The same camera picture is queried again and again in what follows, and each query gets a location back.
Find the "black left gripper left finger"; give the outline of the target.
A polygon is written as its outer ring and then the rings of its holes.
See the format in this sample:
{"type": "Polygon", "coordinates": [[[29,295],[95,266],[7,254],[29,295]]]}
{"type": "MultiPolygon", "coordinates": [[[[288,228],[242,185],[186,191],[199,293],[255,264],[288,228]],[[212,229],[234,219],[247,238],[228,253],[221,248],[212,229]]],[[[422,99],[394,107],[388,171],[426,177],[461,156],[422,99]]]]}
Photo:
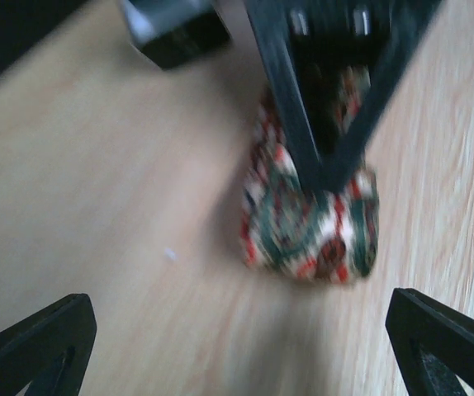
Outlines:
{"type": "Polygon", "coordinates": [[[70,294],[0,332],[0,395],[77,395],[97,334],[90,297],[70,294]]]}

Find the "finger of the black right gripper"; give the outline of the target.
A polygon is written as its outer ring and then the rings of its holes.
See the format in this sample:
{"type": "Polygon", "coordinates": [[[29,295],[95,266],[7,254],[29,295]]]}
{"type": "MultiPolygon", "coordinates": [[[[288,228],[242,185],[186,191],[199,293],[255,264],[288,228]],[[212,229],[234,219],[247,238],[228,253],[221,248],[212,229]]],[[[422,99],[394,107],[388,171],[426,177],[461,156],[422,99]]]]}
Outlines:
{"type": "Polygon", "coordinates": [[[245,7],[301,186],[342,191],[439,2],[262,0],[245,7]]]}

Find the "patterned paisley tie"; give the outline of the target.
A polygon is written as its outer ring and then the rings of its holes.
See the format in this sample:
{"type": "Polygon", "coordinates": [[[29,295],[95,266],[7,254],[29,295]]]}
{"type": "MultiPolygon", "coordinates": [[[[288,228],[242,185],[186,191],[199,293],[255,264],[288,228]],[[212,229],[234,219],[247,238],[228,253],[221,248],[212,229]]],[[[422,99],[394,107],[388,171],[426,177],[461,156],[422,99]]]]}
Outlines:
{"type": "Polygon", "coordinates": [[[258,106],[244,179],[244,263],[301,281],[352,284],[370,275],[378,247],[377,179],[362,163],[339,193],[302,190],[270,87],[258,106]]]}

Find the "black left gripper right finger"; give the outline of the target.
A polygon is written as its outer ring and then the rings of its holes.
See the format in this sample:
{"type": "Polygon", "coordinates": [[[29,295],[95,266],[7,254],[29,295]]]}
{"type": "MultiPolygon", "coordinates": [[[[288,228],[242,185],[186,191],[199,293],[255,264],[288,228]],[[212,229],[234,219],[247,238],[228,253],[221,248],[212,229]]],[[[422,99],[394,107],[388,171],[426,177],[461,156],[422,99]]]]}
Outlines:
{"type": "Polygon", "coordinates": [[[410,395],[474,389],[474,319],[414,289],[396,288],[386,330],[410,395]]]}

